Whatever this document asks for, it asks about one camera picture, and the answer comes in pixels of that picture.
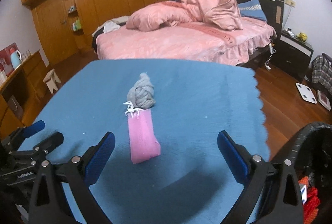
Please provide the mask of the grey knotted sock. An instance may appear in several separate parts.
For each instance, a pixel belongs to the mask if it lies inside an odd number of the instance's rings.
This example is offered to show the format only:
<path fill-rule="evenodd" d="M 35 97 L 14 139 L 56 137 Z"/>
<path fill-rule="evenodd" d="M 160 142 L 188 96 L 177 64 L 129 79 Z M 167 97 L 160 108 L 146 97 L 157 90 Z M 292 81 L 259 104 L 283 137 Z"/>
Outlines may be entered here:
<path fill-rule="evenodd" d="M 147 73 L 141 73 L 139 80 L 128 91 L 127 100 L 135 108 L 150 109 L 156 103 L 154 99 L 154 85 Z"/>

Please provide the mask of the black lined trash bin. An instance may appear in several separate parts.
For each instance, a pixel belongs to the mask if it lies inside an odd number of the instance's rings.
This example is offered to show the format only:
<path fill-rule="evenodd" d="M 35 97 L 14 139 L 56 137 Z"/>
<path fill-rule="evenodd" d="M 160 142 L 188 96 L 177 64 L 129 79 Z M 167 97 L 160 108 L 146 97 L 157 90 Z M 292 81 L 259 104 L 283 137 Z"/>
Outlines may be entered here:
<path fill-rule="evenodd" d="M 331 223 L 331 125 L 313 122 L 293 135 L 272 161 L 292 161 L 298 179 L 308 176 L 321 201 L 313 223 Z"/>

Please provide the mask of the brown wooden dresser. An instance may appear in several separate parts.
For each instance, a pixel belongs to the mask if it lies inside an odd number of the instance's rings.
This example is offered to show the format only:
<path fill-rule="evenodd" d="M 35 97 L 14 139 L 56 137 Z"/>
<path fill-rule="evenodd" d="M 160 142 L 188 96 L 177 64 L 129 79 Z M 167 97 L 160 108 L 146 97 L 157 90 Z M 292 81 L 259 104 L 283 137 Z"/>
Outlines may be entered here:
<path fill-rule="evenodd" d="M 36 52 L 1 85 L 1 140 L 19 127 L 31 125 L 50 91 L 43 82 L 47 71 L 40 52 Z"/>

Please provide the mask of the orange net bag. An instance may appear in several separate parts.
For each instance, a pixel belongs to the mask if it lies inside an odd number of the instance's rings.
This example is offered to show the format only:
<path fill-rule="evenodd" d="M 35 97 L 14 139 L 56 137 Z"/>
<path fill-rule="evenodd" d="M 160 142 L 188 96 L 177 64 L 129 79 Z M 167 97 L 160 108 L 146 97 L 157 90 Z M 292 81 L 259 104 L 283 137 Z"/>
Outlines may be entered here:
<path fill-rule="evenodd" d="M 304 176 L 299 180 L 299 184 L 307 185 L 307 202 L 303 205 L 304 224 L 312 223 L 318 215 L 321 203 L 318 197 L 318 190 L 310 183 L 310 178 Z"/>

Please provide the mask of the small white wooden stool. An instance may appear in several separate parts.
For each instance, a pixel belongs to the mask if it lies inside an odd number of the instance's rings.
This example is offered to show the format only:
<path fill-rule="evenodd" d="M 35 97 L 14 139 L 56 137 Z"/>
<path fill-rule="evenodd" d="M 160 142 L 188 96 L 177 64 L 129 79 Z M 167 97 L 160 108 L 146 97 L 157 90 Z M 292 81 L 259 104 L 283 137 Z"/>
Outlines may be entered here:
<path fill-rule="evenodd" d="M 61 83 L 60 78 L 55 72 L 55 69 L 50 70 L 43 79 L 43 82 L 46 84 L 50 93 L 53 94 L 54 92 L 58 91 L 58 84 Z"/>

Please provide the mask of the red picture box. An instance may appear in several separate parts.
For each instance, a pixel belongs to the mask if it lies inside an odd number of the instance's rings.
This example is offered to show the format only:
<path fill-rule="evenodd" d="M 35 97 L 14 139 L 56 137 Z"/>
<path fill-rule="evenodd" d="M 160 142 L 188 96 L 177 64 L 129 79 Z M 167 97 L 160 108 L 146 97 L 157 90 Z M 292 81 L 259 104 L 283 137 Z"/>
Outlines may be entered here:
<path fill-rule="evenodd" d="M 10 59 L 11 48 L 18 50 L 17 44 L 14 42 L 13 44 L 8 45 L 6 48 L 1 49 L 0 52 L 1 72 L 4 71 L 7 77 L 14 71 L 14 67 L 12 66 Z"/>

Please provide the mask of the blue table cloth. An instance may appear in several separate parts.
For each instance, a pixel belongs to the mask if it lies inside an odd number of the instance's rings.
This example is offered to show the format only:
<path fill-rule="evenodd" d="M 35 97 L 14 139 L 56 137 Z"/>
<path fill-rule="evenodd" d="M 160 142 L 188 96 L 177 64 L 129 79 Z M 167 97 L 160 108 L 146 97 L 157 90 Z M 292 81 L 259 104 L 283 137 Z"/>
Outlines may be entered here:
<path fill-rule="evenodd" d="M 265 115 L 253 70 L 168 59 L 97 60 L 38 115 L 45 128 L 21 150 L 60 132 L 52 164 L 83 155 L 107 132 L 115 148 L 89 189 L 113 223 L 220 223 L 243 190 L 218 145 L 226 131 L 264 160 Z"/>

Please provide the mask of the clothes pile on bed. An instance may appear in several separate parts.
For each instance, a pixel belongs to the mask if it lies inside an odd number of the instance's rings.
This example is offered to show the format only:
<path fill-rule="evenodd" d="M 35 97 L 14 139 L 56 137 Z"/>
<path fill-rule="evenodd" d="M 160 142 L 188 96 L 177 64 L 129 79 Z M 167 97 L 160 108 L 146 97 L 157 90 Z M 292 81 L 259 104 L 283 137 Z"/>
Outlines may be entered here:
<path fill-rule="evenodd" d="M 124 26 L 126 22 L 128 21 L 129 16 L 121 16 L 117 18 L 113 18 L 111 20 L 106 21 L 101 26 L 98 26 L 95 32 L 93 32 L 92 37 L 95 36 L 95 34 L 102 29 L 103 33 L 108 33 L 114 30 L 119 29 L 121 26 Z"/>

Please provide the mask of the plaid cloth covered chair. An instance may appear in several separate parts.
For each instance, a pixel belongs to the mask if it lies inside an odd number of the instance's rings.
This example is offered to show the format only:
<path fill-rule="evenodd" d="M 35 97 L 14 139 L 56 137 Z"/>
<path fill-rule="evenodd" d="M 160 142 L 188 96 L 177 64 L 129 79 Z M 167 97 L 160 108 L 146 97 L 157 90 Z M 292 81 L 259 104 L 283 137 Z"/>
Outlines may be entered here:
<path fill-rule="evenodd" d="M 325 94 L 331 96 L 331 57 L 322 53 L 314 58 L 311 63 L 311 83 Z"/>

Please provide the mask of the black bedside table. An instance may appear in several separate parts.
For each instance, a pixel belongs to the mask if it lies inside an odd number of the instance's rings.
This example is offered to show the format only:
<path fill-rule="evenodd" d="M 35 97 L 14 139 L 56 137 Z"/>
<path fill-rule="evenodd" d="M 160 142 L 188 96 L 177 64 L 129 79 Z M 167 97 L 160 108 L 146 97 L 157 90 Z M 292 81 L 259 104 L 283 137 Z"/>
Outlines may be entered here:
<path fill-rule="evenodd" d="M 281 32 L 279 39 L 275 41 L 275 50 L 272 65 L 302 82 L 314 53 L 312 46 Z"/>

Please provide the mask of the yellow toy on nightstand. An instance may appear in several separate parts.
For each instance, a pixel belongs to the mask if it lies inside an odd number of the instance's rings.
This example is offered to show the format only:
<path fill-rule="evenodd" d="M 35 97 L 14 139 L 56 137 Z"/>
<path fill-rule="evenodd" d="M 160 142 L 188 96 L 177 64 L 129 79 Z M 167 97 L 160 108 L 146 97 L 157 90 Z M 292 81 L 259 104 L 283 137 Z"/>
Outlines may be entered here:
<path fill-rule="evenodd" d="M 298 35 L 297 35 L 298 39 L 302 42 L 306 42 L 307 41 L 307 35 L 303 32 L 300 32 Z"/>

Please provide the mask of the telephone on nightstand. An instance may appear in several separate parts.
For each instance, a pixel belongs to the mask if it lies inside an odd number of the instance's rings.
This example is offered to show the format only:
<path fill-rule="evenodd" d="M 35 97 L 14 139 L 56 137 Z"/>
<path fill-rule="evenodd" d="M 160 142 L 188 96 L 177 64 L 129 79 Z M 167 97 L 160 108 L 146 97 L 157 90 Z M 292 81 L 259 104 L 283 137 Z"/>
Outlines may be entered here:
<path fill-rule="evenodd" d="M 290 28 L 284 29 L 283 32 L 289 35 L 290 37 L 295 37 L 295 34 L 292 32 Z"/>

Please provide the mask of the bed with pink sheet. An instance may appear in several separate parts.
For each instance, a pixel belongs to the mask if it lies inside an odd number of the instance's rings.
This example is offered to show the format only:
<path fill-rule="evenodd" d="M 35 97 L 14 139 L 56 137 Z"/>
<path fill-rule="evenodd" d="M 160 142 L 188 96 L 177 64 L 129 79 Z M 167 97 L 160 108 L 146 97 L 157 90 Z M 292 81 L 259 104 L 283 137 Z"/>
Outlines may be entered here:
<path fill-rule="evenodd" d="M 202 22 L 142 32 L 119 29 L 96 38 L 99 59 L 185 59 L 238 65 L 249 61 L 256 48 L 266 47 L 276 36 L 267 22 L 241 16 L 242 30 L 226 31 Z"/>

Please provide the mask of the blue pillow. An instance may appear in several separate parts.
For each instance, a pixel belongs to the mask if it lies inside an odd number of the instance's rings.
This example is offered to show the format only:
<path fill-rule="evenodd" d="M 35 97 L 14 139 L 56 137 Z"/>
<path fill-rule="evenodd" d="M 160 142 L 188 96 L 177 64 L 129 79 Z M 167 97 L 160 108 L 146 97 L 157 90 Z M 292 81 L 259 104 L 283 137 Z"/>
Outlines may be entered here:
<path fill-rule="evenodd" d="M 267 22 L 267 17 L 262 9 L 259 0 L 250 0 L 237 5 L 242 17 L 254 18 Z"/>

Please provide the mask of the pink crumpled duvet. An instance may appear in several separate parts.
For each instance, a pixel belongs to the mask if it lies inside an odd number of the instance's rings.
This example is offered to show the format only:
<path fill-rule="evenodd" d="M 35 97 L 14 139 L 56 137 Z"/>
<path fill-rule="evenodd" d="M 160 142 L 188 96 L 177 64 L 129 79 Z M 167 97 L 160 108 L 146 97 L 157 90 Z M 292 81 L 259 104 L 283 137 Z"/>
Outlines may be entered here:
<path fill-rule="evenodd" d="M 165 25 L 202 22 L 222 30 L 242 30 L 241 14 L 236 0 L 163 1 L 135 11 L 126 22 L 127 29 L 150 32 Z"/>

